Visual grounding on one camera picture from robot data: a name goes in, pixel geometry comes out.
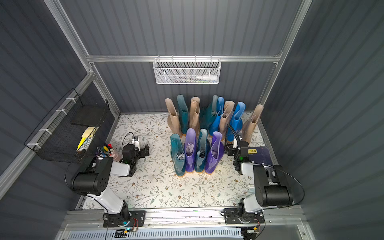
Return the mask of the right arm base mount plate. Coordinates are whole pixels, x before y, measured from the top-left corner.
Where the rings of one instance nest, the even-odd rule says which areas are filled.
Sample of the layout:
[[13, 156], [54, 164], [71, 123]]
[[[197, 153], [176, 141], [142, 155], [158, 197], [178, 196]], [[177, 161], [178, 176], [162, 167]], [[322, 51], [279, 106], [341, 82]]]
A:
[[221, 211], [227, 225], [236, 224], [254, 224], [260, 225], [265, 223], [264, 217], [257, 213], [248, 213], [238, 208], [224, 208]]

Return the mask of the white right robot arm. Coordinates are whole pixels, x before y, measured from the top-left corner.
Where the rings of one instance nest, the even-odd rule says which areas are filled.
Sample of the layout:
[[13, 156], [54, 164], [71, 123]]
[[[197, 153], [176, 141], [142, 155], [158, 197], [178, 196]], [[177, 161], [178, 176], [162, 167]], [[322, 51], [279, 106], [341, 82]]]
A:
[[268, 147], [250, 147], [241, 141], [238, 147], [226, 146], [225, 153], [234, 157], [233, 165], [240, 175], [253, 180], [251, 194], [242, 198], [235, 209], [223, 210], [227, 224], [260, 224], [263, 209], [293, 205], [287, 175], [282, 166], [273, 164]]

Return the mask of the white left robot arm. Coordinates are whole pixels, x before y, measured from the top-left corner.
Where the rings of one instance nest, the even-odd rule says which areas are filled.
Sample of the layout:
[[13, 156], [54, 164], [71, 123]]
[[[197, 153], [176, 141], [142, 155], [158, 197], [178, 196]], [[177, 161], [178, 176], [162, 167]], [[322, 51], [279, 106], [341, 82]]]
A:
[[140, 158], [149, 156], [149, 147], [140, 149], [135, 144], [122, 148], [123, 158], [115, 161], [112, 155], [99, 159], [87, 158], [83, 161], [67, 186], [76, 194], [96, 201], [103, 209], [103, 227], [142, 227], [145, 211], [131, 212], [126, 201], [118, 197], [109, 187], [111, 175], [132, 177], [137, 170]]

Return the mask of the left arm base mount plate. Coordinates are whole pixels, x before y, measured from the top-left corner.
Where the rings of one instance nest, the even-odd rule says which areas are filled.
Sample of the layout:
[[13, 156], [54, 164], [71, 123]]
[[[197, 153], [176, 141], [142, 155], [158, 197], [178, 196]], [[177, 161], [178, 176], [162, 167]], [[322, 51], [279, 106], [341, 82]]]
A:
[[146, 211], [130, 211], [127, 214], [106, 214], [103, 215], [104, 228], [143, 227], [146, 218]]

